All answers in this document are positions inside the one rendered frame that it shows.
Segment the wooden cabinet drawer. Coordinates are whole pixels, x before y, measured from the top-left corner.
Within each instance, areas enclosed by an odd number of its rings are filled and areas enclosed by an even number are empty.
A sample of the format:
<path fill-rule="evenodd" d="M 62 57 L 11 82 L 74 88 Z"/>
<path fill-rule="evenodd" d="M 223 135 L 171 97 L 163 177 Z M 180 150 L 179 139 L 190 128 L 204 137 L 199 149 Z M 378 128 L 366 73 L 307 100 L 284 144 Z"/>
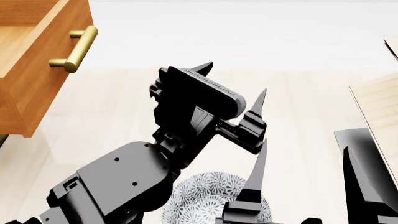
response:
<path fill-rule="evenodd" d="M 0 135 L 30 138 L 69 74 L 49 67 L 94 26 L 88 0 L 0 0 Z"/>

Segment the patterned white grey plate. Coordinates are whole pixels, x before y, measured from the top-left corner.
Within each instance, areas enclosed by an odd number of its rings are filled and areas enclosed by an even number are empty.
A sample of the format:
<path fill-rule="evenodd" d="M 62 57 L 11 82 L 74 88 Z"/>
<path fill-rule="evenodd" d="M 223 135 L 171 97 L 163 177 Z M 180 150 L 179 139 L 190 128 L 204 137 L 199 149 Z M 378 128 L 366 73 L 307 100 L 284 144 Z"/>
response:
<path fill-rule="evenodd" d="M 194 175 L 173 190 L 162 214 L 162 224 L 215 224 L 226 202 L 236 201 L 247 180 L 223 172 Z M 260 224 L 270 224 L 271 210 L 261 193 Z"/>

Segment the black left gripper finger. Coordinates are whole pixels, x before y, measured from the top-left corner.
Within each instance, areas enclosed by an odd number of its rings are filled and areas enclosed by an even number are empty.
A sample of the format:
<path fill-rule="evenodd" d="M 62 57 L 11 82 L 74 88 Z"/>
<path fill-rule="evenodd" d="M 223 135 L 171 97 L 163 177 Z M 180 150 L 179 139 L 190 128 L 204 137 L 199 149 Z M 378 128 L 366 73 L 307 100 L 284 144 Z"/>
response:
<path fill-rule="evenodd" d="M 267 128 L 262 118 L 262 108 L 266 97 L 267 89 L 257 97 L 252 108 L 245 112 L 243 119 L 239 122 L 239 132 L 250 141 L 262 141 Z"/>
<path fill-rule="evenodd" d="M 204 63 L 203 65 L 199 65 L 197 67 L 191 68 L 194 72 L 197 72 L 198 74 L 202 76 L 207 76 L 211 69 L 213 68 L 213 62 L 208 62 Z"/>

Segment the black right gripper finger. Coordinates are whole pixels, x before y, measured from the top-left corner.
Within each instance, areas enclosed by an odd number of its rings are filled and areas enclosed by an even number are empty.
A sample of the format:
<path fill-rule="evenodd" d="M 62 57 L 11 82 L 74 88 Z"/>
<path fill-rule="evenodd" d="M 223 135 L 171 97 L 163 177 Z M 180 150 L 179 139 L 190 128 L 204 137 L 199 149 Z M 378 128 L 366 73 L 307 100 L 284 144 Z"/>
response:
<path fill-rule="evenodd" d="M 247 179 L 244 188 L 240 191 L 236 201 L 260 203 L 262 183 L 264 178 L 264 169 L 267 159 L 267 139 L 264 140 L 260 153 L 257 156 L 256 163 L 251 175 Z"/>
<path fill-rule="evenodd" d="M 358 161 L 343 149 L 343 175 L 349 224 L 392 224 L 392 208 L 371 185 Z"/>

